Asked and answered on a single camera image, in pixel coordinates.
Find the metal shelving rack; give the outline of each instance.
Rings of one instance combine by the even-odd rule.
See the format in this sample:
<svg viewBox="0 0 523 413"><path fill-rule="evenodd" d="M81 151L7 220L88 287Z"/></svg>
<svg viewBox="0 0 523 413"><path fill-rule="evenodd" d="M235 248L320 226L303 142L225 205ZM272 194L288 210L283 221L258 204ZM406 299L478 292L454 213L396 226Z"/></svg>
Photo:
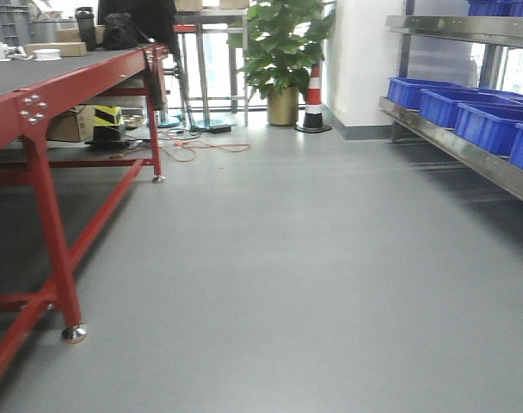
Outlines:
<svg viewBox="0 0 523 413"><path fill-rule="evenodd" d="M386 26L407 35L523 48L523 17L390 15ZM523 200L523 170L507 159L488 153L384 97L379 106L399 125Z"/></svg>

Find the gold plant pot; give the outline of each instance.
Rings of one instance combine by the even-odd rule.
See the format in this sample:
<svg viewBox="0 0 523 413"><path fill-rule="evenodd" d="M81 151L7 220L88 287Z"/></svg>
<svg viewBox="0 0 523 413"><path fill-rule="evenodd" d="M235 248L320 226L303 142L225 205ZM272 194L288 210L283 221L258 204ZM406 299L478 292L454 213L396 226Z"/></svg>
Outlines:
<svg viewBox="0 0 523 413"><path fill-rule="evenodd" d="M291 87L278 93L269 91L268 123L276 126L292 126L298 122L298 88Z"/></svg>

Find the gray floor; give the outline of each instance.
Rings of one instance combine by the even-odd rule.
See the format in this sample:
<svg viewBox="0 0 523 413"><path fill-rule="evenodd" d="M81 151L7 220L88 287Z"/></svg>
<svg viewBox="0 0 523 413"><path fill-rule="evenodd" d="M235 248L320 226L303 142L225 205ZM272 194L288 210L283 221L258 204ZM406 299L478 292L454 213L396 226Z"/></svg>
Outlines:
<svg viewBox="0 0 523 413"><path fill-rule="evenodd" d="M77 275L88 340L47 317L0 413L523 412L523 203L424 143L204 140L252 149L142 173ZM103 173L58 172L69 227Z"/></svg>

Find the orange and white cone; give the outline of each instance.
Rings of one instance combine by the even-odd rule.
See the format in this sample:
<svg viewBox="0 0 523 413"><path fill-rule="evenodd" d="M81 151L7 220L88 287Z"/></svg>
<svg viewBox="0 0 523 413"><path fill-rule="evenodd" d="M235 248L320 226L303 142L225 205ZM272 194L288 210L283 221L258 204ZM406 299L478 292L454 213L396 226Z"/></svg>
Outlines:
<svg viewBox="0 0 523 413"><path fill-rule="evenodd" d="M311 67L310 85L305 103L304 125L296 125L294 129L300 132L320 133L332 129L323 124L323 103L321 102L321 78L319 65Z"/></svg>

